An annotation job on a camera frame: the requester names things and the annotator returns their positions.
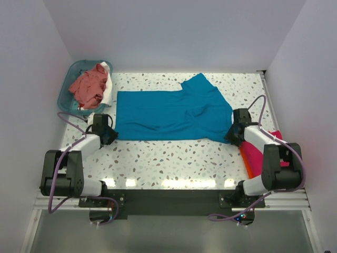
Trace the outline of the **blue t shirt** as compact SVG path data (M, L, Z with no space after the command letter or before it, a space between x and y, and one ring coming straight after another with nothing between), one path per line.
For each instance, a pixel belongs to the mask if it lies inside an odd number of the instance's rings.
M226 143L232 112L219 89L200 73L178 91L119 91L115 131L120 140Z

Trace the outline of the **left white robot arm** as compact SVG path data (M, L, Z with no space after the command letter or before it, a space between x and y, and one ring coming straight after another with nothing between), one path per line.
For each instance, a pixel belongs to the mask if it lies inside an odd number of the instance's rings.
M83 161L105 145L117 139L113 119L108 114L94 114L81 138L60 150L45 153L40 191L44 196L90 197L98 207L105 206L109 194L99 180L86 180Z

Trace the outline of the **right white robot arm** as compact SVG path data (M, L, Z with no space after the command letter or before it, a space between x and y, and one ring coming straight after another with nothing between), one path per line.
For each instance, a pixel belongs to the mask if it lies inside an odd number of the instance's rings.
M247 207L253 196L269 192L289 192L301 188L305 171L301 148L297 143L287 143L265 131L253 122L248 109L233 111L233 124L225 140L239 148L249 143L262 154L261 174L239 182L234 200L240 207Z

